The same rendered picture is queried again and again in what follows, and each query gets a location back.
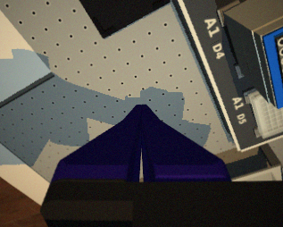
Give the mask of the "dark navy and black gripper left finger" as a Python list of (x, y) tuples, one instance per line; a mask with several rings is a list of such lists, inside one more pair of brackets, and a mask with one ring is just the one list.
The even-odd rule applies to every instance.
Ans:
[(140, 162), (141, 105), (136, 105), (121, 122), (61, 159), (50, 184), (59, 179), (139, 181)]

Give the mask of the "black regrip nest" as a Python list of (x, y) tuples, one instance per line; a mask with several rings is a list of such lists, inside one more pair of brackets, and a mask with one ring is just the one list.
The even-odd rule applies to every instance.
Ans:
[(102, 38), (123, 29), (171, 0), (79, 0)]

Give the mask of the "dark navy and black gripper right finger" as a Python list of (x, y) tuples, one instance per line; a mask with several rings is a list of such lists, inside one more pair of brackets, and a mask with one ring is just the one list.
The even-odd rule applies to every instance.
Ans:
[(222, 159), (141, 105), (144, 181), (232, 181)]

